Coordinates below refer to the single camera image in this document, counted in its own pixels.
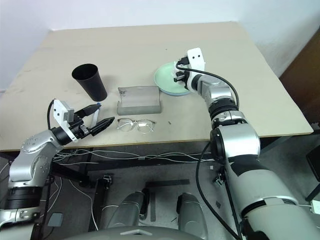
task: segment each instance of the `black plastic cup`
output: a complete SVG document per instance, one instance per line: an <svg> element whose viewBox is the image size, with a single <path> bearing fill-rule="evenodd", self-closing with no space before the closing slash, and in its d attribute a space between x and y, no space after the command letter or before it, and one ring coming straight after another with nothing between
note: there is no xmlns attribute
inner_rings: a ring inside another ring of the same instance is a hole
<svg viewBox="0 0 320 240"><path fill-rule="evenodd" d="M77 66L71 75L93 101L101 102L106 99L107 91L101 81L96 65L87 63Z"/></svg>

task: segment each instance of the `plate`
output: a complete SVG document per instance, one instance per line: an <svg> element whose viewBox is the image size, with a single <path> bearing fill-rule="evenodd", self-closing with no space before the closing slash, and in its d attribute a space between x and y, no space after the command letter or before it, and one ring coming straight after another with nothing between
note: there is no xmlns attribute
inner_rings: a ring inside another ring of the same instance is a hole
<svg viewBox="0 0 320 240"><path fill-rule="evenodd" d="M185 84L182 82L174 82L173 70L174 62L168 62L159 67L154 73L154 82L162 92L170 96L184 96L190 93L185 89Z"/></svg>

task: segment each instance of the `eyeglass frame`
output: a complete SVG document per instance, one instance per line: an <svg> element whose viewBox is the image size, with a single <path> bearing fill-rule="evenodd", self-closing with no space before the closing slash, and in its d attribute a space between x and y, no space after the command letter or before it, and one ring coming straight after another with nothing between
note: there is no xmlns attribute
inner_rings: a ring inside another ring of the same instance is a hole
<svg viewBox="0 0 320 240"><path fill-rule="evenodd" d="M123 131L123 132L130 132L131 130L133 130L133 129L135 128L135 125L136 125L137 131L140 132L140 133L143 133L143 134L148 134L148 133L150 133L150 132L154 132L154 131L155 131L155 130L154 130L154 127L155 127L155 124L156 124L155 121L151 121L151 120L149 120L149 119L133 120L133 119L128 118L128 117L118 118L118 119L117 119L118 127L117 127L116 129L121 130L121 128L125 125L125 124L124 124L124 125L122 125L121 127L119 126L120 121L121 121L122 119L129 119L129 120L131 120L131 122L133 123L132 126L131 126L131 129L130 129L129 131ZM139 130L139 125L138 125L138 122L140 122L140 121L149 121L149 122L151 122L151 123L152 123L152 127L150 128L150 131L148 131L148 132L140 131L140 130Z"/></svg>

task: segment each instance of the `gray floor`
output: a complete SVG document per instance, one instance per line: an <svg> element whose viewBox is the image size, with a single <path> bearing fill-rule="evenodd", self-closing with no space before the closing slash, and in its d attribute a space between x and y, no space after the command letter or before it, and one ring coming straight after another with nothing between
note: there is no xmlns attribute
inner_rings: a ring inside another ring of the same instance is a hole
<svg viewBox="0 0 320 240"><path fill-rule="evenodd" d="M205 142L149 144L108 147L106 150L125 151L141 155L159 154L164 152L199 153L202 151L205 144ZM305 158L306 153L318 145L320 145L319 135L297 136L290 138L285 143L260 156L260 161L280 176L301 204L307 204L304 200L305 196L308 195L318 183ZM5 161L2 159L0 168L4 164ZM212 162L203 162L201 164L199 177L202 189L212 206L232 226L232 228L235 229L225 187L219 187L217 184L212 183L212 180L215 178L215 171L210 170L210 166L213 166L214 170L218 168L218 165ZM202 202L196 188L195 168L196 165L194 163L188 163L95 171L90 174L93 179L100 178L105 173L114 174L113 185L107 192L106 205L118 205L128 194L141 190L145 186L145 182L148 181L189 179L190 184L188 185L152 188L151 191L155 192L156 198L156 221L150 222L150 214L148 214L148 218L144 222L148 225L176 229L178 227L176 219L176 217L178 217L176 213L177 197L183 192L189 192L194 194L203 206L209 231L209 239L233 239ZM8 175L8 168L1 174L1 179L6 175ZM5 193L7 180L8 179L1 181L1 198ZM94 189L81 188L81 190L93 197ZM109 207L104 210L100 224L101 229L106 227L114 211L115 207ZM61 227L56 228L52 235L47 239L59 240L79 233L85 233L88 230L88 223L91 215L90 200L77 192L66 179L63 180L63 187L59 198L48 216L50 217L51 213L54 212L64 213L63 224ZM309 214L315 223L320 226L320 215ZM45 234L50 230L51 228L47 227L45 229Z"/></svg>

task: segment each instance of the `white wall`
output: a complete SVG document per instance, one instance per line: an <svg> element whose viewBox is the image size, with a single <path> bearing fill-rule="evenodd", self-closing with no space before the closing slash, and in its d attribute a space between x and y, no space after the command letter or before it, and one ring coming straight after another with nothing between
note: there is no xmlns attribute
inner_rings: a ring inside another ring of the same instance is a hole
<svg viewBox="0 0 320 240"><path fill-rule="evenodd" d="M320 0L1 0L0 89L49 30L240 22L277 76L320 24Z"/></svg>

